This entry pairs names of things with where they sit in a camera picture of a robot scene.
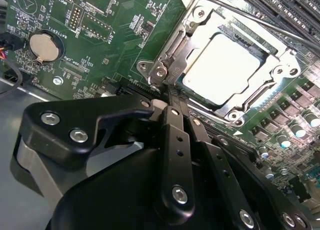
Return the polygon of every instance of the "silver screw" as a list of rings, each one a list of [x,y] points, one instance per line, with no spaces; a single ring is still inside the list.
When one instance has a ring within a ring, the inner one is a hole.
[[[241,210],[240,213],[240,218],[242,220],[242,222],[249,228],[249,229],[253,229],[255,227],[255,223],[254,220],[252,219],[252,217],[250,216],[250,214],[248,214],[245,210]]]
[[[176,111],[175,109],[172,109],[171,112],[172,112],[174,115],[179,115],[179,112]]]
[[[70,138],[77,143],[84,143],[88,140],[88,135],[81,129],[73,129],[70,132]]]
[[[41,115],[41,121],[48,125],[56,125],[60,122],[60,117],[53,113],[44,113]]]
[[[55,85],[62,85],[64,83],[64,79],[62,79],[60,76],[53,77],[53,83]]]
[[[144,107],[147,107],[149,108],[150,107],[150,104],[145,102],[145,101],[141,101],[141,104],[144,106]]]
[[[226,139],[221,138],[220,141],[224,144],[224,145],[228,145],[228,141]]]
[[[195,125],[200,126],[201,122],[198,119],[193,119],[193,122],[195,123]]]
[[[172,196],[180,204],[186,204],[188,202],[188,196],[181,187],[174,187],[172,189]]]
[[[198,12],[198,16],[199,17],[202,17],[202,16],[204,16],[205,14],[205,11],[202,9],[202,10],[200,10],[199,12]]]
[[[166,74],[167,70],[163,67],[158,67],[157,68],[157,76],[163,77]]]
[[[295,219],[298,221],[298,223],[300,223],[300,225],[304,228],[307,228],[306,223],[302,220],[302,218],[300,218],[298,215],[295,216]]]
[[[294,227],[295,223],[293,221],[293,219],[287,214],[287,213],[283,213],[282,217],[284,219],[284,221],[290,226],[290,227]]]
[[[280,173],[281,173],[281,175],[285,176],[285,175],[289,174],[289,171],[288,171],[288,169],[281,169]]]
[[[232,111],[230,112],[230,114],[228,114],[228,118],[233,121],[236,120],[239,117],[239,113],[236,111]]]
[[[140,68],[142,71],[145,71],[145,70],[147,69],[146,64],[143,64],[143,63],[141,63],[141,64],[139,65],[139,68]]]

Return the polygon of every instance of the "electrolytic capacitor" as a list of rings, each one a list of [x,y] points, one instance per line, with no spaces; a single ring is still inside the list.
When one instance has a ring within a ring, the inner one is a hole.
[[[304,119],[310,124],[311,127],[317,127],[320,125],[320,119],[313,113],[306,114]]]
[[[291,145],[289,139],[286,137],[286,135],[280,135],[276,138],[276,140],[278,141],[278,143],[280,144],[280,146],[282,148],[287,148]]]
[[[267,179],[273,179],[273,178],[275,177],[274,173],[273,173],[272,170],[269,169],[269,168],[266,168],[266,169],[264,170],[263,174],[265,175],[265,177],[266,177]]]
[[[299,124],[293,124],[290,129],[297,138],[302,138],[306,135],[306,131]]]
[[[269,157],[269,153],[267,152],[267,148],[265,146],[259,147],[258,151],[262,159],[267,159]]]

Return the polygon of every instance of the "motherboard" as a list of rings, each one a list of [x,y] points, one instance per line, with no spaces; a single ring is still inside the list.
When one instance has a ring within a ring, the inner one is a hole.
[[[221,1],[319,44],[320,0]],[[123,79],[150,93],[173,84],[191,115],[254,148],[279,188],[319,167],[320,54],[210,0],[9,0],[6,28],[27,42],[7,57],[60,99]]]

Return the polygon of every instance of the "green circuit board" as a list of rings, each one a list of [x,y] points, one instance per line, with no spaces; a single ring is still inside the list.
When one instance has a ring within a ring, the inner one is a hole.
[[[9,58],[61,99],[93,97],[104,77],[144,85],[136,61],[156,57],[184,9],[181,0],[10,0],[8,31],[28,39],[50,30],[62,39],[64,55],[40,66],[27,47]],[[149,32],[142,36],[145,23]],[[54,76],[63,85],[54,85]]]
[[[257,12],[249,3],[244,6],[247,12]],[[114,81],[125,78],[148,89],[136,69],[137,61],[156,58],[184,11],[181,0],[9,0],[7,31],[29,39],[33,33],[49,30],[62,40],[64,53],[61,59],[46,65],[34,61],[29,46],[8,53],[8,58],[34,76],[33,85],[64,100],[94,97],[105,77]],[[217,124],[195,112],[191,114],[250,147],[266,146],[272,150],[267,161],[275,173],[274,183],[282,187],[293,176],[318,166],[313,152],[320,149],[320,130],[308,126],[302,117],[306,111],[320,116],[315,107],[318,99],[301,90],[301,86],[315,76],[320,78],[320,61],[304,46],[278,37],[298,50],[296,57],[302,69],[299,77],[286,79],[273,88],[264,102],[246,114],[242,127]],[[53,83],[55,76],[63,79],[63,85]],[[279,108],[279,101],[289,99],[296,90],[313,105],[309,108],[295,105],[300,110],[298,116],[286,115],[287,125],[279,126],[266,140],[257,139],[251,130]],[[304,139],[296,138],[288,127],[297,120],[307,131]],[[276,137],[280,134],[288,136],[289,148],[279,146]],[[288,175],[280,174],[283,168],[288,169]]]

